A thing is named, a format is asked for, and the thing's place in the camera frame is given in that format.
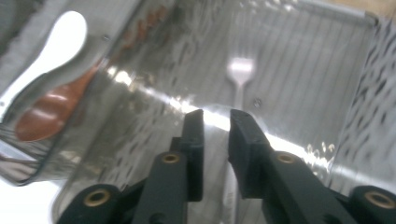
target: metal fork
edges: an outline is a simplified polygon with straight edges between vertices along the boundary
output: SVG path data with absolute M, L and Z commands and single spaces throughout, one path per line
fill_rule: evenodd
M 244 88 L 255 76 L 257 56 L 262 45 L 260 14 L 249 6 L 239 5 L 231 19 L 228 50 L 227 78 L 235 85 L 234 108 L 244 107 Z M 227 163 L 222 198 L 221 224 L 238 221 L 239 192 L 233 167 Z

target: black plastic part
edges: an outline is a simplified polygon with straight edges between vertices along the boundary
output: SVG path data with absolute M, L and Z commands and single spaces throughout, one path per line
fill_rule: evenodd
M 300 158 L 277 151 L 264 167 L 290 223 L 357 223 Z
M 129 224 L 134 219 L 134 213 L 145 187 L 146 179 L 125 189 L 117 204 L 117 214 L 120 217 L 120 224 Z
M 187 159 L 184 154 L 172 151 L 158 155 L 132 223 L 186 223 L 187 194 Z
M 229 162 L 243 198 L 262 198 L 267 178 L 262 169 L 265 158 L 274 150 L 253 117 L 231 110 L 228 144 Z
M 356 187 L 350 196 L 349 207 L 361 224 L 396 223 L 396 196 L 384 189 Z
M 285 208 L 277 198 L 276 191 L 270 185 L 266 186 L 264 197 L 262 199 L 262 213 L 265 216 L 266 223 L 272 224 L 289 224 L 289 217 Z
M 184 118 L 180 138 L 172 139 L 172 146 L 179 143 L 179 151 L 188 161 L 189 202 L 199 202 L 204 195 L 204 111 L 195 110 Z
M 84 201 L 93 192 L 107 192 L 108 200 L 96 206 L 89 206 Z M 94 185 L 84 189 L 79 193 L 73 202 L 69 204 L 67 209 L 62 213 L 58 224 L 108 224 L 119 223 L 116 220 L 117 216 L 113 216 L 117 210 L 117 204 L 120 198 L 120 191 L 112 185 Z M 95 196 L 92 196 L 91 201 L 95 201 Z

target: white plastic spoon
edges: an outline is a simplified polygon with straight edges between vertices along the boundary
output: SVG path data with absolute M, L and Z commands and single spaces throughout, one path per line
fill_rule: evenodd
M 76 11 L 67 11 L 55 22 L 44 48 L 35 61 L 0 97 L 0 123 L 15 98 L 38 77 L 69 62 L 82 49 L 87 37 L 87 22 Z

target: spoon handle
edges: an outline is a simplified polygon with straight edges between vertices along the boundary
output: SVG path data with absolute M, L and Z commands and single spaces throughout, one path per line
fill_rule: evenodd
M 8 86 L 8 88 L 3 92 L 0 97 L 0 123 L 3 122 L 3 119 L 9 109 L 9 107 L 14 102 L 15 98 L 34 80 L 38 77 L 44 75 L 39 72 L 39 68 L 32 63 L 28 69 L 26 69 L 22 75 L 20 75 L 15 81 Z

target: wooden spoon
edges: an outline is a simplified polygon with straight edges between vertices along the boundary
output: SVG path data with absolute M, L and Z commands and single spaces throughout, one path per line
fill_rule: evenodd
M 17 138 L 32 142 L 58 133 L 72 115 L 97 69 L 98 63 L 76 80 L 39 98 L 18 121 L 15 127 Z

